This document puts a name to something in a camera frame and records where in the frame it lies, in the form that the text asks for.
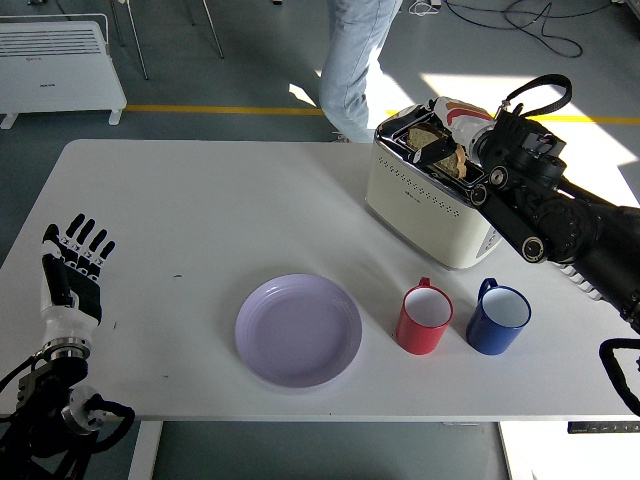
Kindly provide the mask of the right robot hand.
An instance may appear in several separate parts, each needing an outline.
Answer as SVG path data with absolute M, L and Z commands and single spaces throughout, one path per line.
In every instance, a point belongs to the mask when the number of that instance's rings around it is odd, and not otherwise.
M 431 115 L 409 128 L 406 142 L 415 151 L 410 163 L 436 164 L 461 179 L 466 175 L 467 155 L 495 120 L 486 110 L 449 97 L 438 97 L 429 107 Z

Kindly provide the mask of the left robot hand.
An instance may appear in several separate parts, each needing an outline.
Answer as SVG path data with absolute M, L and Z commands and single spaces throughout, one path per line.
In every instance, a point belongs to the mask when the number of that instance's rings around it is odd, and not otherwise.
M 61 230 L 51 224 L 42 240 L 41 317 L 45 341 L 75 337 L 85 342 L 101 323 L 99 277 L 115 242 L 96 221 L 78 214 Z

